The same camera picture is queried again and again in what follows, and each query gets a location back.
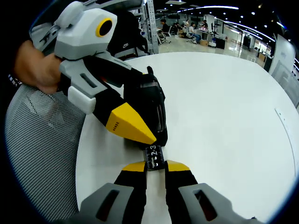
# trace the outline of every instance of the person sitting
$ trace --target person sitting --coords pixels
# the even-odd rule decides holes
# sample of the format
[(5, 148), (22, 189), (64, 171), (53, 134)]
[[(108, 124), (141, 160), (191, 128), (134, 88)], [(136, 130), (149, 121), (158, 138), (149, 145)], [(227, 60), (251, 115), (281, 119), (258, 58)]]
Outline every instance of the person sitting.
[(171, 34), (177, 34), (178, 33), (178, 28), (177, 28), (175, 23), (171, 26), (170, 33)]
[(178, 22), (175, 23), (176, 27), (178, 28), (178, 30), (182, 30), (183, 28), (179, 25)]
[(207, 23), (206, 23), (206, 20), (203, 21), (203, 23), (201, 24), (201, 27), (206, 28), (206, 30), (207, 30)]
[(160, 40), (162, 40), (162, 39), (164, 39), (164, 36), (162, 35), (162, 33), (168, 33), (169, 26), (166, 24), (165, 19), (161, 19), (160, 22), (163, 26), (162, 26), (161, 30), (158, 31), (158, 36), (159, 36)]
[(169, 26), (166, 24), (166, 20), (165, 20), (165, 19), (161, 19), (161, 24), (163, 25), (163, 27), (162, 27), (162, 32), (164, 32), (164, 33), (168, 33), (168, 31), (169, 31)]
[(201, 36), (194, 32), (194, 27), (195, 27), (195, 23), (192, 22), (191, 26), (189, 27), (189, 33), (190, 33), (190, 35), (193, 34), (193, 36), (195, 37), (195, 40), (193, 41), (193, 43), (197, 44), (201, 40)]
[(186, 26), (189, 27), (189, 19), (186, 21)]

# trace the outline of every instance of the gray floor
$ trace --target gray floor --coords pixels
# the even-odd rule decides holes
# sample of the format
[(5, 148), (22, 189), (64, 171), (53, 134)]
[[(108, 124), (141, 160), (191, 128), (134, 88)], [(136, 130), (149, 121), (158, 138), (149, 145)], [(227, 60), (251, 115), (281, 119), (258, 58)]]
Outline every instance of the gray floor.
[(168, 52), (207, 52), (215, 53), (221, 55), (229, 55), (234, 57), (240, 57), (252, 62), (256, 62), (263, 66), (263, 62), (256, 58), (256, 51), (248, 51), (245, 49), (240, 49), (240, 45), (232, 42), (226, 42), (225, 49), (211, 48), (208, 46), (202, 46), (200, 44), (192, 43), (192, 41), (187, 41), (187, 39), (171, 36), (168, 38), (171, 43), (163, 43), (159, 45), (159, 53)]

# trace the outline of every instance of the human hand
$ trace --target human hand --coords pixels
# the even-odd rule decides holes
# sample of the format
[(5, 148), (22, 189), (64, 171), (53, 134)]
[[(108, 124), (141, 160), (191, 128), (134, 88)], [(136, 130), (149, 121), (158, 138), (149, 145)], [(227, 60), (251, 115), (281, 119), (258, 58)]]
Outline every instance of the human hand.
[(14, 74), (23, 83), (35, 86), (46, 94), (57, 91), (61, 59), (54, 54), (44, 56), (31, 41), (25, 41), (17, 52)]
[(40, 59), (34, 72), (38, 89), (46, 94), (53, 94), (57, 91), (61, 75), (60, 63), (61, 59), (56, 57), (54, 53)]

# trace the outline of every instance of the white round table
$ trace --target white round table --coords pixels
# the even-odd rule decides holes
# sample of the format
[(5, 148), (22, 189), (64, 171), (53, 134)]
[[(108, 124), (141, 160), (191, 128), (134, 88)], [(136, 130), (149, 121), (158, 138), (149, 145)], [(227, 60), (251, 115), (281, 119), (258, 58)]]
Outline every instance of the white round table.
[[(198, 183), (228, 198), (244, 218), (269, 220), (295, 180), (291, 145), (274, 108), (289, 121), (299, 146), (299, 115), (279, 84), (256, 63), (218, 54), (167, 53), (127, 63), (142, 72), (150, 65), (165, 93), (164, 158), (190, 167)], [(113, 183), (124, 166), (138, 161), (143, 154), (133, 142), (88, 115), (77, 156), (79, 208), (95, 190)], [(142, 223), (171, 223), (164, 171), (148, 172), (147, 186)]]

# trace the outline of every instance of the office chair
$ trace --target office chair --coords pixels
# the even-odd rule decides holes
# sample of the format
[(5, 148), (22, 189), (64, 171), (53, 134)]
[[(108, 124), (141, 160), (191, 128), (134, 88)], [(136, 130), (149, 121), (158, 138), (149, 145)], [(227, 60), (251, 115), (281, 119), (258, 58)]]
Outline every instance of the office chair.
[(188, 38), (187, 42), (188, 41), (193, 41), (193, 33), (189, 32), (189, 27), (186, 27), (186, 36)]
[(51, 222), (78, 212), (76, 159), (85, 114), (58, 92), (22, 84), (5, 119), (7, 154), (27, 198)]
[(171, 36), (170, 30), (171, 30), (171, 26), (169, 26), (168, 32), (162, 32), (162, 35), (164, 37), (164, 42), (168, 41), (167, 38)]

